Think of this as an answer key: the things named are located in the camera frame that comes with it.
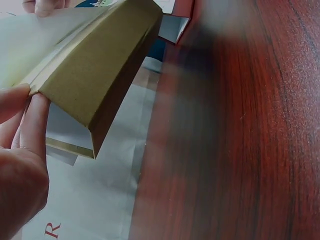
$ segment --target red wood grain surface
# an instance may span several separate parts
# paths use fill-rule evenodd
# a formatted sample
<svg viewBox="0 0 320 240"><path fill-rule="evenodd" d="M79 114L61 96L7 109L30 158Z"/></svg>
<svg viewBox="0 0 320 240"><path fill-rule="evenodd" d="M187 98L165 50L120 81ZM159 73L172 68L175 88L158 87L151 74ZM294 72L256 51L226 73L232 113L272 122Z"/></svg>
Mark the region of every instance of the red wood grain surface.
<svg viewBox="0 0 320 240"><path fill-rule="evenodd" d="M320 239L320 3L243 5L168 46L130 240Z"/></svg>

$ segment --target white paper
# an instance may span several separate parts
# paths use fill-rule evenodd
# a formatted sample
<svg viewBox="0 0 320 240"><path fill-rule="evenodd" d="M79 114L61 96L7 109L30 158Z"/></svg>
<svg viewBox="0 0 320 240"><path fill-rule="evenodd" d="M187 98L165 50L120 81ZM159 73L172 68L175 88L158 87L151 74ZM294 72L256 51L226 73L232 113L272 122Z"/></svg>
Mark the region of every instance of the white paper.
<svg viewBox="0 0 320 240"><path fill-rule="evenodd" d="M50 156L47 206L17 240L126 240L155 92L131 85L96 160L70 166Z"/></svg>
<svg viewBox="0 0 320 240"><path fill-rule="evenodd" d="M25 14L0 19L0 88L20 82L66 36L106 8L58 9L48 17Z"/></svg>
<svg viewBox="0 0 320 240"><path fill-rule="evenodd" d="M154 2L162 8L164 14L172 14L176 0L154 0Z"/></svg>

